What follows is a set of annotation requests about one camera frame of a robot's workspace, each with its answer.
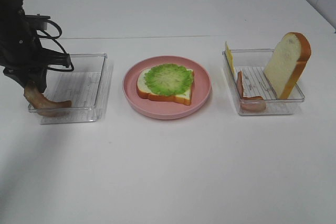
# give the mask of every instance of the pink plate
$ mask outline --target pink plate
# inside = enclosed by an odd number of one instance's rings
[[[136,82],[142,70],[164,63],[183,65],[194,70],[191,105],[187,106],[175,102],[155,102],[138,96]],[[170,120],[182,118],[198,110],[210,95],[211,81],[207,71],[195,61],[178,56],[157,56],[140,61],[126,73],[123,79],[123,91],[132,108],[139,113],[150,118]]]

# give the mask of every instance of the sandwich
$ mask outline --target sandwich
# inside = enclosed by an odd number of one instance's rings
[[[139,97],[151,101],[191,104],[194,70],[173,63],[144,69],[137,81]]]

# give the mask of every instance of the white bread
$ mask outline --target white bread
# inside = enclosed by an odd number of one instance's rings
[[[301,33],[287,33],[275,47],[264,74],[279,99],[287,99],[311,55],[309,42]]]
[[[176,94],[176,95],[158,95],[152,93],[152,91],[147,87],[145,84],[145,73],[147,73],[150,68],[147,68],[143,70],[137,81],[136,90],[138,95],[143,99],[149,99],[151,101],[158,101],[158,102],[176,102],[184,105],[190,105],[191,104],[191,97],[192,97],[192,85],[190,85],[190,88],[184,92],[183,94]]]

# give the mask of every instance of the yellow cheese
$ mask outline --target yellow cheese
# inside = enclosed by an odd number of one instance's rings
[[[234,69],[234,65],[233,65],[233,56],[231,54],[231,50],[229,49],[229,46],[227,45],[227,42],[225,42],[225,52],[226,52],[226,59],[227,62],[229,63],[231,72],[233,74],[233,76],[236,78],[236,74],[235,74],[235,69]]]

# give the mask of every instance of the robotic arm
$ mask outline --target robotic arm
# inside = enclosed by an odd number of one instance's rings
[[[61,35],[60,27],[49,20],[49,16],[26,15],[22,5],[23,0],[0,0],[0,65],[5,67],[4,75],[23,88],[33,85],[43,93],[47,87],[47,70],[73,71],[74,67],[70,55],[56,41]],[[56,27],[58,36],[45,32],[47,23]],[[43,48],[40,38],[52,39],[62,52]],[[70,69],[55,69],[49,65]]]

